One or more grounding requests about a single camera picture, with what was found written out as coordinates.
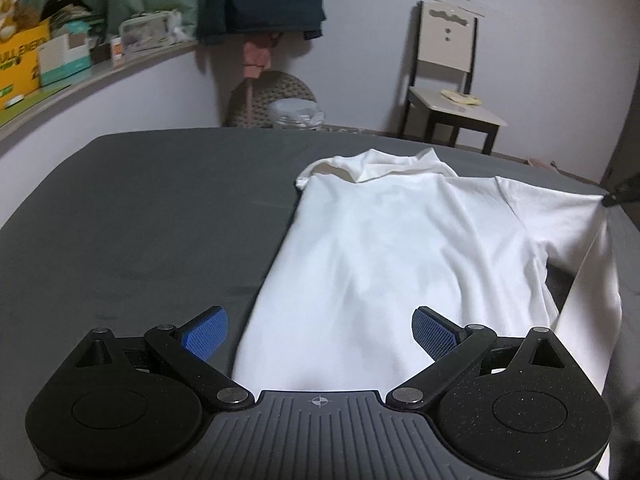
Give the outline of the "woven grey basket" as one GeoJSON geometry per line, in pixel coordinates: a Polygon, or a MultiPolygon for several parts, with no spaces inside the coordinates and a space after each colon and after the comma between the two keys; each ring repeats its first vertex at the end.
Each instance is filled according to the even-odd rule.
{"type": "MultiPolygon", "coordinates": [[[[267,70],[253,80],[253,121],[252,126],[270,128],[268,107],[282,99],[303,99],[316,102],[316,97],[300,79],[277,70],[267,70]]],[[[246,82],[235,87],[229,99],[225,127],[245,128],[247,126],[246,82]]]]}

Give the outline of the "clear plastic storage box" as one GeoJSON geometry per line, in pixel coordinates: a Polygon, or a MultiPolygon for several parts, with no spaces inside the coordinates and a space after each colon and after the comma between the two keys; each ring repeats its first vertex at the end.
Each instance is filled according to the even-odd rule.
{"type": "Polygon", "coordinates": [[[168,12],[148,13],[130,18],[119,25],[119,37],[126,55],[171,46],[175,37],[168,12]]]}

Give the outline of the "stuffed toy animal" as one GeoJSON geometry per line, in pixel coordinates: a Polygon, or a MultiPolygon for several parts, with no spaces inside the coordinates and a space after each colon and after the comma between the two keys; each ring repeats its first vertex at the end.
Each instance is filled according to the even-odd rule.
{"type": "Polygon", "coordinates": [[[31,29],[40,23],[39,13],[20,0],[0,0],[0,40],[9,41],[17,32],[31,29]]]}

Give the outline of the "white long sleeve shirt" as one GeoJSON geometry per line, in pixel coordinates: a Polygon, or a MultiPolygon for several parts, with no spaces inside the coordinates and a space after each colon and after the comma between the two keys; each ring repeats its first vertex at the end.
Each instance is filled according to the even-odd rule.
{"type": "Polygon", "coordinates": [[[251,392],[389,392],[430,364],[422,306],[501,336],[549,327],[603,387],[622,302],[599,196],[461,177],[432,150],[320,159],[296,185],[233,364],[251,392]]]}

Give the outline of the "white plastic bag in basket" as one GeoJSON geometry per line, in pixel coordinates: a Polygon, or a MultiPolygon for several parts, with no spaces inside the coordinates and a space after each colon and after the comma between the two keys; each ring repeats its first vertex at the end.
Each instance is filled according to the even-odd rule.
{"type": "Polygon", "coordinates": [[[268,115],[271,125],[281,129],[317,129],[326,120],[317,102],[297,98],[270,103],[268,115]]]}

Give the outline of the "black cap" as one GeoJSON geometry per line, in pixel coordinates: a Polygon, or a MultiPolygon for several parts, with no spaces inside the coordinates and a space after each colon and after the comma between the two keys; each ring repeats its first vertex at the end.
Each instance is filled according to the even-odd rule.
{"type": "Polygon", "coordinates": [[[52,18],[55,13],[66,8],[66,6],[72,6],[73,8],[79,8],[81,10],[92,12],[92,7],[85,3],[84,0],[48,0],[40,13],[40,20],[44,21],[47,18],[52,18]]]}

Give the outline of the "white and teal box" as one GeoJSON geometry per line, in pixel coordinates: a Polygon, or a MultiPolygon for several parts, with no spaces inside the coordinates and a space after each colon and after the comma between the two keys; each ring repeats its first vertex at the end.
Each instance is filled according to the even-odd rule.
{"type": "Polygon", "coordinates": [[[88,35],[66,32],[37,48],[40,84],[47,86],[91,67],[88,35]]]}

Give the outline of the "yellow cardboard box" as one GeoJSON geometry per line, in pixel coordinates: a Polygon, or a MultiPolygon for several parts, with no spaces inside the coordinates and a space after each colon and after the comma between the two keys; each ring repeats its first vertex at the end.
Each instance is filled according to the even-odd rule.
{"type": "Polygon", "coordinates": [[[49,21],[17,32],[0,50],[0,104],[26,96],[40,87],[38,48],[50,40],[49,21]]]}

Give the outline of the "black and cream wooden chair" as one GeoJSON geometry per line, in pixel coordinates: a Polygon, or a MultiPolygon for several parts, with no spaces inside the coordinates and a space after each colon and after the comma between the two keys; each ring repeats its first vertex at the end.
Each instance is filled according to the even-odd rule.
{"type": "Polygon", "coordinates": [[[472,93],[479,29],[478,16],[460,6],[437,0],[416,4],[416,31],[398,138],[407,133],[410,113],[418,112],[425,117],[424,142],[434,140],[437,128],[448,127],[448,145],[453,148],[460,131],[470,130],[484,134],[482,153],[492,153],[506,122],[483,104],[463,106],[440,94],[442,89],[472,93]]]}

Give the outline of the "grey bed sheet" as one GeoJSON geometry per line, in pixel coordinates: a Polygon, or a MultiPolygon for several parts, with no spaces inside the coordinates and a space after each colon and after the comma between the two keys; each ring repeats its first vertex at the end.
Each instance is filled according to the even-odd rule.
{"type": "Polygon", "coordinates": [[[101,136],[1,231],[2,477],[637,478],[639,234],[621,202],[555,172],[362,134],[101,136]],[[233,379],[297,177],[370,150],[432,150],[461,177],[600,197],[622,302],[602,388],[544,326],[468,339],[389,392],[254,393],[233,379]],[[148,330],[213,306],[228,335],[207,363],[145,363],[148,330]]]}

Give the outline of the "yellow cloth on chair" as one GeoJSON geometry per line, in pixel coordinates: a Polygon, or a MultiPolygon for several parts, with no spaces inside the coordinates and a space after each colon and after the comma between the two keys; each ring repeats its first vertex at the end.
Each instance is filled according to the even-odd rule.
{"type": "Polygon", "coordinates": [[[480,104],[482,104],[482,100],[477,96],[471,96],[470,94],[461,93],[454,90],[442,89],[440,94],[445,99],[463,106],[480,106],[480,104]]]}

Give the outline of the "pink hanging cloth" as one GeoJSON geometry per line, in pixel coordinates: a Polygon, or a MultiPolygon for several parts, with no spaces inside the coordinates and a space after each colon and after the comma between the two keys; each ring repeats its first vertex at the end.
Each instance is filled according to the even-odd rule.
{"type": "Polygon", "coordinates": [[[243,76],[258,79],[271,67],[272,41],[269,36],[247,37],[243,44],[243,76]]]}

